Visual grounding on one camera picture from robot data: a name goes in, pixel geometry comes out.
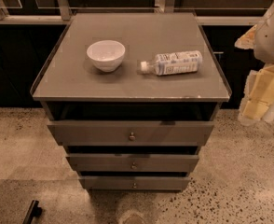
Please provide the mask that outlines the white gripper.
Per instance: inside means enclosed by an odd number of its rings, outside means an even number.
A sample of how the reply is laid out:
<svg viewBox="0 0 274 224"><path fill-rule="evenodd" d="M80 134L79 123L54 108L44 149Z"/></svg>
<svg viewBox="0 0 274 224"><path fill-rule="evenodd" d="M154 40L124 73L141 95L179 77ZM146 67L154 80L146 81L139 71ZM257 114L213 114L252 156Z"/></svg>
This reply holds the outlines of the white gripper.
<svg viewBox="0 0 274 224"><path fill-rule="evenodd" d="M253 49L257 25L239 37L234 46L238 49ZM240 102L238 120L250 126L262 120L274 103L274 64L266 63L259 71L251 70L247 76L244 97Z"/></svg>

